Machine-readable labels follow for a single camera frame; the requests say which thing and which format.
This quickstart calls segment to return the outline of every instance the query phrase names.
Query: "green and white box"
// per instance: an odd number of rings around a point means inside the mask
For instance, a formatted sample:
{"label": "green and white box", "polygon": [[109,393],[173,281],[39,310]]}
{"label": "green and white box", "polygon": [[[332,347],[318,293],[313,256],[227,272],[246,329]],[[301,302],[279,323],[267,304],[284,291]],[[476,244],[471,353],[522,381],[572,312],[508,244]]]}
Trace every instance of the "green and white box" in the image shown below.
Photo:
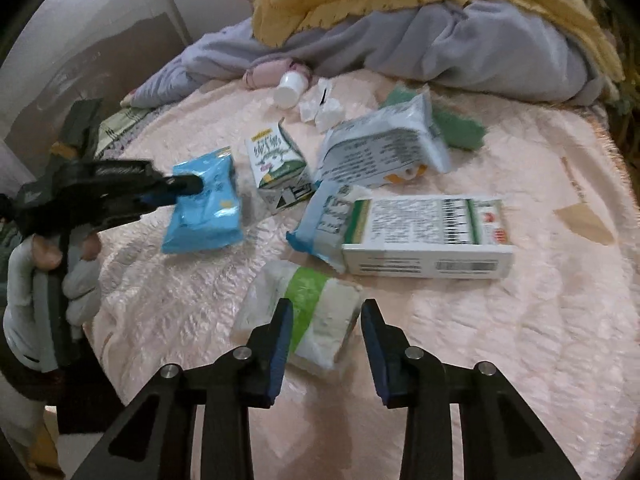
{"label": "green and white box", "polygon": [[281,123],[245,141],[258,194],[272,213],[313,195],[305,157]]}
{"label": "green and white box", "polygon": [[342,254],[363,276],[503,278],[513,262],[501,200],[459,195],[358,200]]}

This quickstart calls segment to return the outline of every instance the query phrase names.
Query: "quilted bed cover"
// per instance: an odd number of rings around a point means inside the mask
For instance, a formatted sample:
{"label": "quilted bed cover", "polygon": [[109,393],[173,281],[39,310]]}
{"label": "quilted bed cover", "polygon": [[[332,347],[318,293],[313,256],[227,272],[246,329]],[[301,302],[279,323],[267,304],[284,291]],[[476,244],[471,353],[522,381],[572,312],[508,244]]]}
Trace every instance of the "quilted bed cover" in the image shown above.
{"label": "quilted bed cover", "polygon": [[[332,96],[354,118],[378,108],[393,84],[358,71],[335,78]],[[182,255],[160,252],[171,208],[103,233],[104,299],[88,334],[125,402],[162,364],[210,364],[236,346],[230,339],[234,316],[268,261],[291,259],[330,273],[285,242],[305,205],[268,216],[250,191],[247,136],[284,116],[312,166],[322,141],[297,111],[275,108],[272,92],[248,91],[238,81],[207,84],[151,123],[124,152],[153,159],[169,173],[174,164],[231,145],[247,225],[242,244]],[[615,478],[637,444],[640,405],[638,208],[623,163],[589,110],[433,88],[432,95],[484,123],[484,148],[452,150],[449,174],[428,171],[410,184],[375,192],[502,196],[516,246],[514,266],[500,281],[347,279],[377,299],[386,322],[441,361],[465,367],[494,362],[581,478]],[[563,156],[615,244],[582,238],[555,215],[578,202]],[[344,375],[334,383],[288,367],[275,405],[251,410],[257,480],[398,478],[406,410],[387,410],[376,396],[359,327],[346,359]],[[460,422],[453,420],[454,472],[462,478]],[[194,478],[197,457],[194,452]]]}

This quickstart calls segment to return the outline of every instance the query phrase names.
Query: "gloved hand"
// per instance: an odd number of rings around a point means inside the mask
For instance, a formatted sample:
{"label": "gloved hand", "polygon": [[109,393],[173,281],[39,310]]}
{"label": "gloved hand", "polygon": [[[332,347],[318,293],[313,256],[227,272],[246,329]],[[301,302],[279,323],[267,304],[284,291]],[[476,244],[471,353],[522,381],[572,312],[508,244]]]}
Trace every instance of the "gloved hand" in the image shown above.
{"label": "gloved hand", "polygon": [[[82,259],[62,282],[63,294],[69,298],[66,320],[72,326],[81,327],[100,310],[97,257],[101,248],[98,235],[89,234],[82,244]],[[37,268],[48,272],[61,262],[61,251],[38,235],[28,237],[9,258],[4,336],[18,361],[33,370],[40,370],[40,344],[31,297],[33,271]]]}

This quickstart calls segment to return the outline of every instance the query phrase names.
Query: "blue plastic packet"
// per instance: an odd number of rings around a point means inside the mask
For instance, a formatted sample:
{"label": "blue plastic packet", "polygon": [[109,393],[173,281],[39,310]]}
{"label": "blue plastic packet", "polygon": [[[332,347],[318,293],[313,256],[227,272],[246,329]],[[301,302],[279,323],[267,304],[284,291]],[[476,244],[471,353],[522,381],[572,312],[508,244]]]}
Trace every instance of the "blue plastic packet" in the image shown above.
{"label": "blue plastic packet", "polygon": [[353,212],[353,203],[370,196],[370,191],[365,187],[323,180],[311,197],[296,230],[287,233],[287,242],[295,251],[312,254],[341,274],[345,273],[342,242]]}
{"label": "blue plastic packet", "polygon": [[174,166],[174,174],[196,174],[201,193],[180,196],[164,236],[163,253],[219,249],[242,241],[240,200],[231,148]]}

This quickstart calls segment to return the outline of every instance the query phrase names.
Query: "silver screw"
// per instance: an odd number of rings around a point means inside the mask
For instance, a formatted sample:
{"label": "silver screw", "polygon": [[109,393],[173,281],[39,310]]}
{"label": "silver screw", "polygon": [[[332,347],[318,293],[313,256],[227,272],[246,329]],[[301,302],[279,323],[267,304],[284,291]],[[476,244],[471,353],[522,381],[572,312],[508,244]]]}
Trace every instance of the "silver screw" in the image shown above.
{"label": "silver screw", "polygon": [[178,365],[164,365],[160,368],[160,375],[165,379],[171,379],[175,377],[180,371],[180,367]]}
{"label": "silver screw", "polygon": [[251,349],[246,346],[239,346],[234,350],[234,357],[238,359],[238,361],[245,361],[251,357]]}
{"label": "silver screw", "polygon": [[498,371],[498,368],[489,361],[482,361],[478,364],[478,370],[480,370],[482,375],[493,375]]}
{"label": "silver screw", "polygon": [[406,355],[409,359],[421,359],[424,355],[424,350],[422,348],[418,348],[417,346],[409,346],[404,351],[404,355]]}

